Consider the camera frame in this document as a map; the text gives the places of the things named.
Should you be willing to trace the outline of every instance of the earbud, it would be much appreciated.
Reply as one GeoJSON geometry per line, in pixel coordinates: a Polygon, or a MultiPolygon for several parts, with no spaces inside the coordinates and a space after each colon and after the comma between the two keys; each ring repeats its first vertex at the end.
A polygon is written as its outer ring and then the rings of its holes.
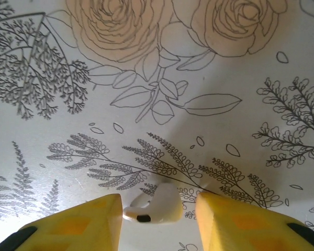
{"type": "Polygon", "coordinates": [[[183,204],[177,187],[172,183],[160,184],[148,206],[127,207],[123,218],[140,223],[172,223],[181,219],[183,204]]]}

